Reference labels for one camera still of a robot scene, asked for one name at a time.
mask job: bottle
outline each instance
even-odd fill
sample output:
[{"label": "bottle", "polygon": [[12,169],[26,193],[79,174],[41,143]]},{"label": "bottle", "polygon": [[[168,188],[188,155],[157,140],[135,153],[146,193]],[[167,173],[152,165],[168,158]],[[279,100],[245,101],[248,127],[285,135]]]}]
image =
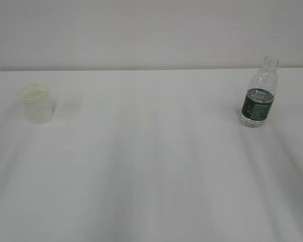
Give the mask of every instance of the bottle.
[{"label": "bottle", "polygon": [[239,116],[243,125],[257,128],[265,123],[277,91],[278,63],[277,58],[265,57],[262,68],[252,78]]}]

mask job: water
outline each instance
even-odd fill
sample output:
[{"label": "water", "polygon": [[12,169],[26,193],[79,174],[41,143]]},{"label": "water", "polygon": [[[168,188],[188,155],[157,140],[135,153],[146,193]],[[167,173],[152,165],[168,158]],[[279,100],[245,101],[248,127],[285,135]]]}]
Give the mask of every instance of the water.
[{"label": "water", "polygon": [[249,89],[244,100],[240,122],[250,128],[262,126],[274,101],[274,95],[260,88]]}]

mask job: cup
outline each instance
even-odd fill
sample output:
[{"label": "cup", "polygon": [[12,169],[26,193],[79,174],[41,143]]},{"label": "cup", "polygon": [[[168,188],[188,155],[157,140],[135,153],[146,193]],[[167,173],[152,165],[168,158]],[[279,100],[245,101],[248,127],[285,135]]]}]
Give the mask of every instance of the cup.
[{"label": "cup", "polygon": [[45,124],[52,120],[53,108],[49,101],[47,85],[28,84],[20,89],[17,95],[24,104],[25,116],[31,122]]}]

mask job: white table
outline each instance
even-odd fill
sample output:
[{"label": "white table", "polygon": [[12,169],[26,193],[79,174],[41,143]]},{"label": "white table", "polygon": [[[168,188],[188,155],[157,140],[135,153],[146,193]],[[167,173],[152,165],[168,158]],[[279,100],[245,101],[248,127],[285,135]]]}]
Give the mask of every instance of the white table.
[{"label": "white table", "polygon": [[[302,242],[303,69],[249,129],[255,72],[0,72],[0,242]],[[31,82],[48,124],[23,117]]]}]

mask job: white wall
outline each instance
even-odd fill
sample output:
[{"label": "white wall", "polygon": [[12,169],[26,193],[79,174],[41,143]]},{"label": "white wall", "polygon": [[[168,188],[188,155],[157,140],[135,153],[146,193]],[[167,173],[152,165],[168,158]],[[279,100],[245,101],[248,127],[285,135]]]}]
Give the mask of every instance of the white wall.
[{"label": "white wall", "polygon": [[303,66],[303,0],[0,0],[0,70]]}]

